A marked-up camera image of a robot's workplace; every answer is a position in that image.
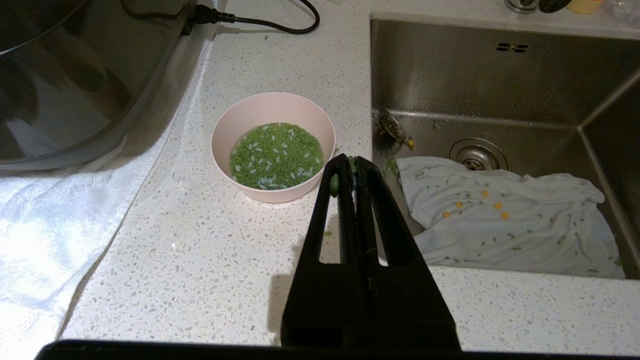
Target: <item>sink basin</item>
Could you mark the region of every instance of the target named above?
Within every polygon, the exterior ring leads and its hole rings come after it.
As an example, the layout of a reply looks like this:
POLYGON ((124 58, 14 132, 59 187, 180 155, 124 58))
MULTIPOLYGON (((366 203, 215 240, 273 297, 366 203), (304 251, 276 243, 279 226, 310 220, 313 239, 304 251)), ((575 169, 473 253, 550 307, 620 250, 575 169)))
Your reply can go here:
MULTIPOLYGON (((640 41, 371 21, 373 160, 570 173, 606 197, 626 277, 640 279, 640 41), (381 135, 388 110, 415 148, 381 135)), ((396 176, 387 183, 412 233, 396 176)))

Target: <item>black cable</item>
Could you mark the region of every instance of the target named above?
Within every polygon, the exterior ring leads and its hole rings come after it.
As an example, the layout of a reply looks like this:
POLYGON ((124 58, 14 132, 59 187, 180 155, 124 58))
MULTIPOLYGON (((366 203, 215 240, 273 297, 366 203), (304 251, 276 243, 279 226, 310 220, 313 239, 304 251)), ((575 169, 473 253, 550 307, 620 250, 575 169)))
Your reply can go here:
POLYGON ((311 10, 312 13, 314 13, 314 17, 316 18, 316 21, 314 21, 313 25, 309 26, 306 29, 291 29, 291 28, 287 28, 286 26, 282 26, 279 24, 276 24, 274 22, 271 21, 266 21, 266 20, 259 20, 259 19, 249 19, 246 17, 236 17, 234 14, 232 13, 221 13, 219 11, 217 11, 216 9, 210 9, 204 5, 198 5, 196 6, 196 12, 194 15, 194 19, 196 21, 197 24, 215 24, 218 21, 220 22, 229 22, 229 23, 234 23, 234 22, 243 22, 245 24, 256 24, 256 25, 263 25, 263 26, 269 26, 270 28, 275 28, 278 29, 280 31, 284 31, 290 34, 307 34, 310 33, 311 31, 315 30, 318 25, 320 25, 320 14, 318 13, 318 11, 316 10, 316 8, 314 8, 313 5, 311 5, 310 2, 308 2, 307 0, 300 0, 301 3, 303 3, 304 5, 307 6, 307 8, 309 8, 309 10, 311 10))

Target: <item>green rice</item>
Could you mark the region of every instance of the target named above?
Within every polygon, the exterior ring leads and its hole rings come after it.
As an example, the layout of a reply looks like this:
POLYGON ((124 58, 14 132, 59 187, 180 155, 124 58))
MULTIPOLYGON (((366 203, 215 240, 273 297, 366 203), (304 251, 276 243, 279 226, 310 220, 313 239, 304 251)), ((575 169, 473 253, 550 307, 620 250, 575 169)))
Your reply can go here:
POLYGON ((261 190, 281 190, 304 183, 324 165, 318 140, 297 125, 272 122, 238 140, 229 156, 238 183, 261 190))

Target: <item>yellow bottle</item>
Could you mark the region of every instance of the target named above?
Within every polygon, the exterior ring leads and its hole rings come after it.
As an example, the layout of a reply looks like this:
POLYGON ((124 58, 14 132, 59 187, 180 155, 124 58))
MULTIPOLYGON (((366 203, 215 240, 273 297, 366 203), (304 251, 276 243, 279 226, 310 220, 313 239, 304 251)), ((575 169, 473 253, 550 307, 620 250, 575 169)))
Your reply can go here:
POLYGON ((573 0, 566 8, 575 13, 590 14, 595 12, 602 3, 604 0, 573 0))

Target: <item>kitchen counter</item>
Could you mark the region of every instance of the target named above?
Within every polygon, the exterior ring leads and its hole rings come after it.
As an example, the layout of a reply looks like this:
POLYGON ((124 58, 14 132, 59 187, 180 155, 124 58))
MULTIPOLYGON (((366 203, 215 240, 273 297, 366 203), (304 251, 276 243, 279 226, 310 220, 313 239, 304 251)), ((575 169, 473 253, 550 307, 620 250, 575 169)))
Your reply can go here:
MULTIPOLYGON (((502 0, 312 2, 321 25, 309 35, 218 28, 160 159, 80 289, 62 338, 278 342, 317 191, 279 205, 247 198, 215 169, 211 131, 245 97, 291 92, 326 110, 341 152, 370 158, 371 18, 640 38, 605 9, 517 15, 502 0)), ((294 4, 232 0, 227 11, 308 26, 310 17, 294 4)), ((329 216, 327 228, 336 233, 335 219, 329 216)), ((464 350, 640 355, 638 281, 430 269, 464 350)))

